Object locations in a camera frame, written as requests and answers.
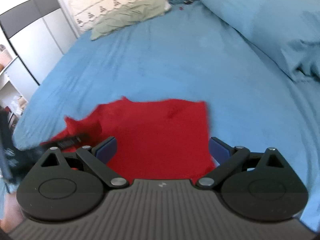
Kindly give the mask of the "white wardrobe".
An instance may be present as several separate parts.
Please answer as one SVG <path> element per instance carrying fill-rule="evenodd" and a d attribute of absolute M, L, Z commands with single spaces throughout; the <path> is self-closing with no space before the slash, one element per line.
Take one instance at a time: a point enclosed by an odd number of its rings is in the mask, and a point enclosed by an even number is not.
<path fill-rule="evenodd" d="M 26 100 L 77 38 L 59 0 L 1 0 L 1 33 L 15 56 L 6 74 Z"/>

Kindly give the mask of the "blue bed sheet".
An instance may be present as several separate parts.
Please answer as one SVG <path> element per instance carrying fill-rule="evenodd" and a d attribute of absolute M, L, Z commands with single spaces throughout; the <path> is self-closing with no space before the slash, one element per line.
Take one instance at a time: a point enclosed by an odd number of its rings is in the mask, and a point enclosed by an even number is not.
<path fill-rule="evenodd" d="M 276 147 L 309 191 L 301 220 L 319 230 L 319 80 L 293 82 L 200 1 L 91 41 L 81 35 L 33 94 L 14 131 L 39 144 L 102 103 L 205 101 L 210 135 Z"/>

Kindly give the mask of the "red cloth garment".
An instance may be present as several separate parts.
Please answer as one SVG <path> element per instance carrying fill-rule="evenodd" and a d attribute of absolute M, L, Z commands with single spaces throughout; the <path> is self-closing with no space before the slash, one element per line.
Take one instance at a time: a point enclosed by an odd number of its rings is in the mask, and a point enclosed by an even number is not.
<path fill-rule="evenodd" d="M 115 137 L 117 152 L 105 164 L 128 181 L 197 181 L 215 168 L 208 150 L 208 113 L 204 101 L 133 102 L 121 98 L 97 105 L 84 119 L 67 116 L 65 123 L 65 129 L 51 139 L 80 135 L 81 142 L 68 148 L 68 152 Z"/>

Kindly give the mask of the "sage green pillow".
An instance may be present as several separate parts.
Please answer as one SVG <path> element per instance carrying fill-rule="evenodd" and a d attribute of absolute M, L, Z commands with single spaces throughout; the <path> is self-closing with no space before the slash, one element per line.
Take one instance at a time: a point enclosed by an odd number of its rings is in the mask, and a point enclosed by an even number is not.
<path fill-rule="evenodd" d="M 103 16 L 91 31 L 91 40 L 97 40 L 124 27 L 164 15 L 171 9 L 167 0 L 138 0 Z"/>

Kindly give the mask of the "blue duvet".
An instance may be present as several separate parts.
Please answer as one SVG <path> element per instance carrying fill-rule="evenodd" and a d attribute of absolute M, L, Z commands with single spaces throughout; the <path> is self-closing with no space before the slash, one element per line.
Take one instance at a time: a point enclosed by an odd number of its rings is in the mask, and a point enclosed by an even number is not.
<path fill-rule="evenodd" d="M 319 0 L 200 0 L 293 81 L 319 77 Z"/>

